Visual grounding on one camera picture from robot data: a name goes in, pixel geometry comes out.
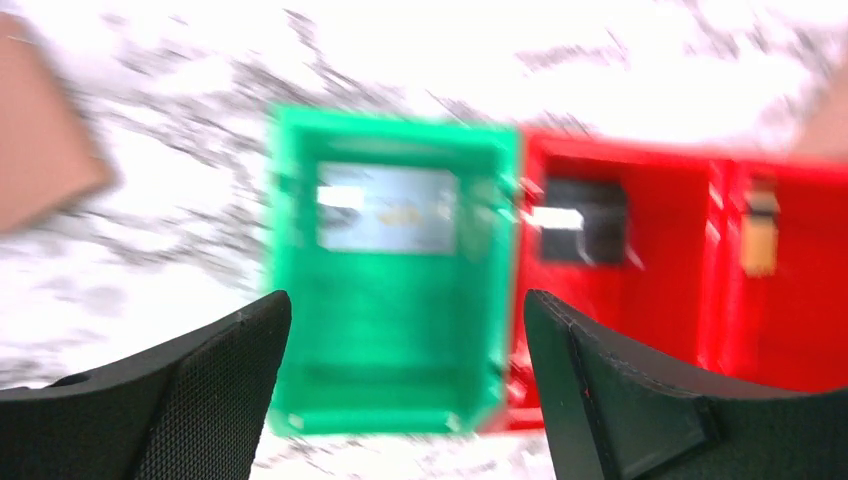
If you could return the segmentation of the brown leather card holder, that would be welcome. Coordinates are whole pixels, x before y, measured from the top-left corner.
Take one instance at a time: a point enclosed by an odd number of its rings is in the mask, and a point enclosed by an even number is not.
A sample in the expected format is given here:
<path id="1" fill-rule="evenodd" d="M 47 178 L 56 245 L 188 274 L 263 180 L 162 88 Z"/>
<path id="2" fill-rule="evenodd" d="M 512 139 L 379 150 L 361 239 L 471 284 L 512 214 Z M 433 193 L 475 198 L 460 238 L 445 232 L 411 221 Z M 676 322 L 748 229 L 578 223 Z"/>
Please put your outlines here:
<path id="1" fill-rule="evenodd" d="M 114 179 L 24 20 L 1 14 L 1 231 L 13 232 Z"/>

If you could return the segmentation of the green plastic bin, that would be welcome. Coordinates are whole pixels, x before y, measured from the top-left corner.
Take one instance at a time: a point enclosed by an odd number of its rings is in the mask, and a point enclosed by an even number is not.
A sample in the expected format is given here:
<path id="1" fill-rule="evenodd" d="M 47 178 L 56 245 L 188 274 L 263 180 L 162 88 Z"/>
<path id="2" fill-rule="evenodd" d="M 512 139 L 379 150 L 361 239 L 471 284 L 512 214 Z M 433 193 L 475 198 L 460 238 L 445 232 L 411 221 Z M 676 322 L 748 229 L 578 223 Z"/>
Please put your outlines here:
<path id="1" fill-rule="evenodd" d="M 503 125 L 274 110 L 266 284 L 292 303 L 268 411 L 275 434 L 473 433 L 505 406 L 519 145 L 518 131 Z M 455 252 L 321 247 L 324 162 L 451 172 Z"/>

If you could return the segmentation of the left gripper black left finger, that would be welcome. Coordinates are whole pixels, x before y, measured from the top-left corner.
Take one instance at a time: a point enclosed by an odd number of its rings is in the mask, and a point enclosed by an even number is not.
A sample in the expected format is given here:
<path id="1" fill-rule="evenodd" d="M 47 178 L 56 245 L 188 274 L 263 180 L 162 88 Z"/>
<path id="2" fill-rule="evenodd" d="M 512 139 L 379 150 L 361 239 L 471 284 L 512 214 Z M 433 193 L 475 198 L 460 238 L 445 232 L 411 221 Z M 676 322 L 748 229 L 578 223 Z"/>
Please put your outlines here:
<path id="1" fill-rule="evenodd" d="M 5 479 L 246 479 L 291 326 L 272 292 L 43 388 L 1 393 Z"/>

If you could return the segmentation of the gold card in red bin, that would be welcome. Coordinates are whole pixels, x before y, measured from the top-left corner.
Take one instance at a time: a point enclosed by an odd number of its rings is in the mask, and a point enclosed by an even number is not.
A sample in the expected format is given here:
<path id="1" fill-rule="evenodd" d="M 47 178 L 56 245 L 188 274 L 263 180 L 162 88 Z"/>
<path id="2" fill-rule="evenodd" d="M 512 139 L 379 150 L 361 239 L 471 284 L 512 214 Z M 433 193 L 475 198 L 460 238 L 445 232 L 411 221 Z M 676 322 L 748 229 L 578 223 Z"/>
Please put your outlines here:
<path id="1" fill-rule="evenodd" d="M 748 277 L 772 275 L 777 265 L 778 226 L 780 212 L 774 188 L 754 184 L 745 193 L 745 210 L 741 217 L 740 266 Z"/>

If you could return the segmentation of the silver card in green bin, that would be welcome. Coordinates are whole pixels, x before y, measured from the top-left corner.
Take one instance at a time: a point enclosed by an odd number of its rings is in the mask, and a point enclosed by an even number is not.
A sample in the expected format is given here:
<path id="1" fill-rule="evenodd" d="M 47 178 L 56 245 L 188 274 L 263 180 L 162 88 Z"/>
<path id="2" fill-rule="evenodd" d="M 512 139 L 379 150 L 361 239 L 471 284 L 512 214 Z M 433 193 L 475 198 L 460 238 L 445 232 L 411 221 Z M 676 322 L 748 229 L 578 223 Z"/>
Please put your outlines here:
<path id="1" fill-rule="evenodd" d="M 333 251 L 452 255 L 459 182 L 447 170 L 324 162 L 318 244 Z"/>

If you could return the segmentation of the red double plastic bin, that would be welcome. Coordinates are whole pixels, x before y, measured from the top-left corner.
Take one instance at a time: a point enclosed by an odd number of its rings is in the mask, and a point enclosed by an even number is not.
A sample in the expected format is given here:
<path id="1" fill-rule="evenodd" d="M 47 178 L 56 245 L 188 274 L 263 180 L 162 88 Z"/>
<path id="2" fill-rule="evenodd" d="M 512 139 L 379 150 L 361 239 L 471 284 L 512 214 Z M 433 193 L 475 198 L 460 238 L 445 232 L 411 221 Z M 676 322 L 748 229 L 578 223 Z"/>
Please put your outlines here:
<path id="1" fill-rule="evenodd" d="M 722 152 L 519 132 L 517 302 L 546 290 L 687 363 L 801 392 L 847 383 L 847 167 L 812 157 Z M 628 197 L 624 262 L 545 261 L 533 209 L 552 178 L 616 183 Z M 777 195 L 777 265 L 740 266 L 745 193 Z"/>

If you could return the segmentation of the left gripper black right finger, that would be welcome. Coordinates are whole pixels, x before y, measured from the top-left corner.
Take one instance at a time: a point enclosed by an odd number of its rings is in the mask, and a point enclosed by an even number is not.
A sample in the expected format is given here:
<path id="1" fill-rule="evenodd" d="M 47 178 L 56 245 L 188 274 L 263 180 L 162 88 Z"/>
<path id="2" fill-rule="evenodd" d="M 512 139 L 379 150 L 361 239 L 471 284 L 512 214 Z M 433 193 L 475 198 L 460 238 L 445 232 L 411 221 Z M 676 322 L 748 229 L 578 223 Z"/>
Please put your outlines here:
<path id="1" fill-rule="evenodd" d="M 688 364 L 555 295 L 524 300 L 555 476 L 843 479 L 847 393 L 808 394 Z"/>

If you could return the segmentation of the black card in red bin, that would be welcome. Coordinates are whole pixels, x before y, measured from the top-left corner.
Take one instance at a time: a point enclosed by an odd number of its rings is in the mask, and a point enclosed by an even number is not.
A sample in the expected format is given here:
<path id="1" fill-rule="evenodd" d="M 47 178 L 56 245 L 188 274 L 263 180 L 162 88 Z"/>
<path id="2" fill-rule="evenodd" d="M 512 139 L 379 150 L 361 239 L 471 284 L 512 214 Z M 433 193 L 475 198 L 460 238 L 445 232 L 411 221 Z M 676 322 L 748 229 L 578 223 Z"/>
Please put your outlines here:
<path id="1" fill-rule="evenodd" d="M 616 183 L 552 178 L 532 219 L 545 261 L 590 267 L 624 262 L 628 197 Z"/>

